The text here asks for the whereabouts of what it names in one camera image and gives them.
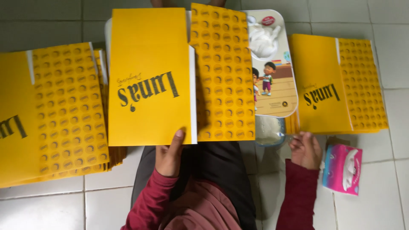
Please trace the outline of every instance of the tissue box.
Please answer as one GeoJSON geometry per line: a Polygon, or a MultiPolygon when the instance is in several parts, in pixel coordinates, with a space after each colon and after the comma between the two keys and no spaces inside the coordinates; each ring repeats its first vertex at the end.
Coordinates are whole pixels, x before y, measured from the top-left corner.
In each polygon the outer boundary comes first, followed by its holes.
{"type": "Polygon", "coordinates": [[[362,149],[328,145],[322,185],[337,192],[358,195],[362,149]]]}

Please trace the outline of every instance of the person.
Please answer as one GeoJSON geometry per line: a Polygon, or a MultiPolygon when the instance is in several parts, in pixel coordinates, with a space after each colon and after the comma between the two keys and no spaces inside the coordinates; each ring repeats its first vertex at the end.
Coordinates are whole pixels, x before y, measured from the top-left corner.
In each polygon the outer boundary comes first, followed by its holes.
{"type": "MultiPolygon", "coordinates": [[[[255,230],[256,210],[238,142],[146,146],[122,230],[255,230]]],[[[309,132],[289,142],[285,197],[277,230],[314,230],[322,149],[309,132]]]]}
{"type": "Polygon", "coordinates": [[[258,96],[260,96],[260,91],[258,90],[258,87],[257,87],[257,82],[259,81],[259,79],[258,79],[258,70],[253,67],[252,72],[253,72],[253,90],[254,90],[254,110],[257,110],[257,107],[256,107],[256,102],[257,102],[256,94],[258,96]]]}
{"type": "Polygon", "coordinates": [[[263,91],[261,94],[267,96],[271,96],[271,85],[272,85],[272,79],[273,76],[272,74],[276,72],[276,65],[272,63],[271,61],[267,62],[264,65],[264,75],[263,75],[263,91]]]}

